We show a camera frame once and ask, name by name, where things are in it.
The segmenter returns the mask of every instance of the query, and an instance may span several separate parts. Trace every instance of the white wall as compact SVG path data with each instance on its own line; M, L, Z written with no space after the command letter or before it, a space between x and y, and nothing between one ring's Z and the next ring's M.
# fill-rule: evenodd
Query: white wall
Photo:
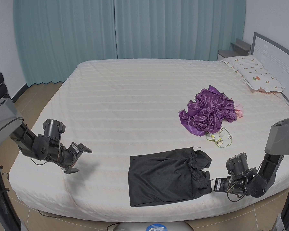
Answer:
M251 45L254 32L289 50L289 0L246 0L243 41Z
M15 41L13 0L0 0L0 72L11 97L26 84Z

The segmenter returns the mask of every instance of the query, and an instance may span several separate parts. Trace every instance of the black skirt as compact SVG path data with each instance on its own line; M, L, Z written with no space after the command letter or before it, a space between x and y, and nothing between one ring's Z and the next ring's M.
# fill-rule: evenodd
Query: black skirt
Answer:
M177 149L131 156L128 188L131 206L164 205L212 192L211 158L203 151Z

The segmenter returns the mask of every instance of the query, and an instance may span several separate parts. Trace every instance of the white bed sheet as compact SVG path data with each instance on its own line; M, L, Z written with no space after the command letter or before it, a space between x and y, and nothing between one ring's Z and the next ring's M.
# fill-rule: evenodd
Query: white bed sheet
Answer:
M243 118L232 124L223 121L233 136L232 145L223 149L205 136L189 133L178 116L209 84L244 105ZM130 206L129 156L195 146L212 158L211 179L226 177L227 159L240 152L247 153L250 167L258 167L271 125L288 117L289 107L281 95L251 91L223 62L87 61L62 84L32 131L43 133L47 118L62 121L66 125L62 143L83 143L93 154L79 158L80 172L65 175L55 164L37 166L19 153L9 179L18 198L29 207L74 218L164 222L221 215L289 187L289 156L262 198L245 196L232 203L226 194L212 192L190 201L147 207Z

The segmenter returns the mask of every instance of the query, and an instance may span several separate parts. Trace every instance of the pink garment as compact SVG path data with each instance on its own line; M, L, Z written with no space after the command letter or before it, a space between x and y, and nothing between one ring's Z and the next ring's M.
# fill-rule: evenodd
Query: pink garment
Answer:
M244 106L239 101L235 101L235 114L239 118L243 117L243 107Z

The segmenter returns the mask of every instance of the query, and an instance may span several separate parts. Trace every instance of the baseboard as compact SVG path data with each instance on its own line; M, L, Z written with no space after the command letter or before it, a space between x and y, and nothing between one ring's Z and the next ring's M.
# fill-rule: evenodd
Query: baseboard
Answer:
M28 89L28 85L27 83L14 95L14 97L12 97L12 101L16 102L17 99L19 99L19 97L25 92L25 90Z

